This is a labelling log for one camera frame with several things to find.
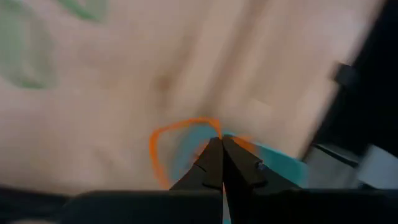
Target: green pattern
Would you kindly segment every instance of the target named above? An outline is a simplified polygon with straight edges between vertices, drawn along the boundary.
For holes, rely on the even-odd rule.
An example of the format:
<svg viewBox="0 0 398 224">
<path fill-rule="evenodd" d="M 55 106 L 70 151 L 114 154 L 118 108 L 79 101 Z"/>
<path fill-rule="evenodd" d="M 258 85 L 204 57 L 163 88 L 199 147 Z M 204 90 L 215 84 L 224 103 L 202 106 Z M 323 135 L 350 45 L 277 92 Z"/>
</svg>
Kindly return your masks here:
<svg viewBox="0 0 398 224">
<path fill-rule="evenodd" d="M 102 21 L 106 15 L 106 0 L 85 0 L 85 4 L 77 0 L 58 0 L 58 2 L 82 19 Z"/>
<path fill-rule="evenodd" d="M 55 83 L 51 38 L 29 7 L 0 0 L 0 75 L 18 87 Z"/>
</svg>

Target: blurry background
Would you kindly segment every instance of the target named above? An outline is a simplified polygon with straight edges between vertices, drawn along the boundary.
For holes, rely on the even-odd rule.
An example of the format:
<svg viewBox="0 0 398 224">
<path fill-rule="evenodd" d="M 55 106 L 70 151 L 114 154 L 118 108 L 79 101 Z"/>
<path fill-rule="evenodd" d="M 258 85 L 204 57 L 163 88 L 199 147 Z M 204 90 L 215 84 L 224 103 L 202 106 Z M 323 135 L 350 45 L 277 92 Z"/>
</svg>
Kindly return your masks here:
<svg viewBox="0 0 398 224">
<path fill-rule="evenodd" d="M 49 33 L 51 88 L 0 80 L 0 181 L 75 194 L 158 189 L 152 130 L 211 116 L 300 157 L 381 0 L 112 0 L 101 22 L 22 1 Z M 173 154 L 164 137 L 161 158 Z"/>
</svg>

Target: black surface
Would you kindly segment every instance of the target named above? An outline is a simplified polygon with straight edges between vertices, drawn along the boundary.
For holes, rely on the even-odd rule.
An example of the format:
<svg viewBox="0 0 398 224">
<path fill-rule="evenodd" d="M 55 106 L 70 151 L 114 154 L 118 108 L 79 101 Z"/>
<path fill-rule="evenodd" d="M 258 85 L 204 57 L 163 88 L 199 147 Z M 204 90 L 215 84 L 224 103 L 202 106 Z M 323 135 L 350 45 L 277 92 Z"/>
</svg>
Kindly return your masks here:
<svg viewBox="0 0 398 224">
<path fill-rule="evenodd" d="M 342 85 L 314 144 L 334 144 L 358 156 L 373 144 L 398 156 L 397 27 L 398 1 L 386 1 L 352 65 L 355 91 L 339 79 Z"/>
<path fill-rule="evenodd" d="M 72 200 L 61 224 L 221 223 L 217 190 L 92 192 Z"/>
<path fill-rule="evenodd" d="M 396 223 L 396 190 L 287 190 L 254 198 L 244 223 Z"/>
<path fill-rule="evenodd" d="M 54 221 L 69 200 L 65 195 L 0 187 L 0 223 L 25 218 Z"/>
</svg>

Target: beige fabric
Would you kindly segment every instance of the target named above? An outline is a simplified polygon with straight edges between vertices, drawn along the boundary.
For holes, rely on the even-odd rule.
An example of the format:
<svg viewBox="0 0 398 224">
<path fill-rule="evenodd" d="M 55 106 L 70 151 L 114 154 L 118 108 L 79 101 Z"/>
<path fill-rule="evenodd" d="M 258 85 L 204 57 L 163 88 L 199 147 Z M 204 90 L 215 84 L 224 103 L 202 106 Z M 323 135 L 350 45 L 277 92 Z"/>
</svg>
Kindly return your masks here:
<svg viewBox="0 0 398 224">
<path fill-rule="evenodd" d="M 198 115 L 297 156 L 378 0 L 111 0 L 104 24 L 26 1 L 55 40 L 52 90 L 0 80 L 0 182 L 158 189 L 147 140 Z M 170 162 L 173 138 L 160 149 Z"/>
</svg>

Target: black object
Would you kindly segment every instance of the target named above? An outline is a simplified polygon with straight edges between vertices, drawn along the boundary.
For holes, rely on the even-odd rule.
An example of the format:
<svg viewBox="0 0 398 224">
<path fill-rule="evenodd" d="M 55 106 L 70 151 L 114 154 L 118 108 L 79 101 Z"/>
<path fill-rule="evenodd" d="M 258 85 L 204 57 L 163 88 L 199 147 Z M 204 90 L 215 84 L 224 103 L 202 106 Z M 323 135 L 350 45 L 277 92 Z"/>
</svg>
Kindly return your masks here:
<svg viewBox="0 0 398 224">
<path fill-rule="evenodd" d="M 68 198 L 0 190 L 0 223 L 221 223 L 222 183 L 232 223 L 393 222 L 395 190 L 303 190 L 229 136 L 213 138 L 170 189 L 94 191 Z"/>
<path fill-rule="evenodd" d="M 352 167 L 352 168 L 357 168 L 359 166 L 359 159 L 356 158 L 350 158 L 347 156 L 343 156 L 336 151 L 329 149 L 321 144 L 316 144 L 313 145 L 315 149 L 321 150 L 322 152 L 326 153 L 327 155 L 331 156 L 334 159 L 337 159 L 338 161 Z"/>
<path fill-rule="evenodd" d="M 338 69 L 338 92 L 304 160 L 316 144 L 357 156 L 372 144 L 398 156 L 397 27 L 398 1 L 385 1 L 353 64 Z"/>
</svg>

